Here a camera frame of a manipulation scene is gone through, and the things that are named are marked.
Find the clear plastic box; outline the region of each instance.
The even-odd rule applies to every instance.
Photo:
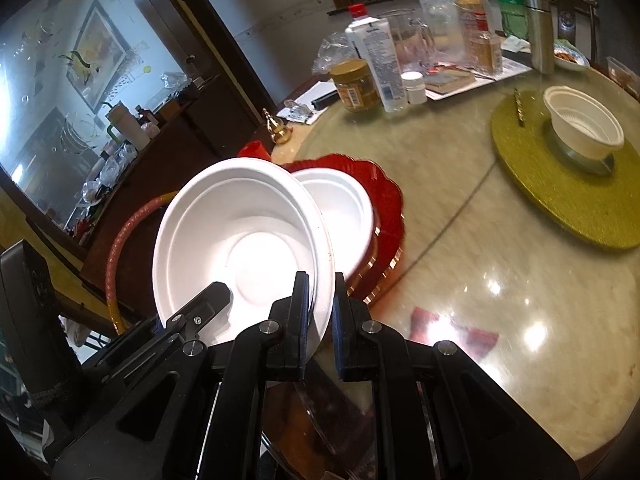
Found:
[[[640,77],[614,57],[607,57],[609,77],[635,99],[640,100]]]

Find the green plastic bottle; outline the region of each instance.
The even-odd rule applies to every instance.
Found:
[[[513,34],[518,38],[528,38],[527,16],[525,14],[524,0],[498,0],[500,13],[502,14],[502,30],[509,36]]]

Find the red cup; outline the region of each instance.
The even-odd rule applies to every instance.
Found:
[[[271,162],[271,155],[269,155],[269,152],[267,152],[260,140],[252,140],[246,144],[240,149],[238,156],[250,156],[251,158],[261,158],[262,160]]]

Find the round bolt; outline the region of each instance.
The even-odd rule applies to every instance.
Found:
[[[280,328],[280,325],[277,321],[268,319],[267,321],[263,321],[262,323],[260,323],[260,326],[258,328],[263,334],[273,334],[277,329]]]
[[[369,319],[362,324],[362,329],[367,334],[377,334],[382,330],[382,325],[373,319]]]
[[[444,355],[453,355],[458,351],[458,347],[452,341],[440,341],[438,343],[438,350]]]
[[[189,357],[198,355],[203,350],[204,343],[202,341],[198,341],[197,339],[192,339],[191,341],[187,341],[184,345],[182,345],[182,353]]]

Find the picture frame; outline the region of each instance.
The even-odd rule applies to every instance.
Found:
[[[113,20],[98,0],[87,11],[69,59],[66,78],[97,114],[115,84],[120,65],[130,50]]]

